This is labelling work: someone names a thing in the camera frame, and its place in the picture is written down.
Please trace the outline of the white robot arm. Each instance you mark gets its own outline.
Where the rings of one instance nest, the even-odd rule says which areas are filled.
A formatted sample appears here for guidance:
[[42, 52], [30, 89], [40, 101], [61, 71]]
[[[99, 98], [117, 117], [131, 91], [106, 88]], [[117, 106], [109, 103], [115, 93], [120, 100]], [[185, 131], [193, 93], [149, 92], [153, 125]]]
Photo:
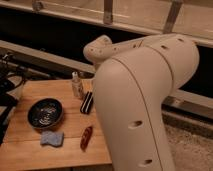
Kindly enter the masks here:
[[175, 171], [162, 103], [194, 75], [196, 44], [180, 34], [114, 43], [105, 35], [83, 53], [93, 63], [93, 99], [115, 171]]

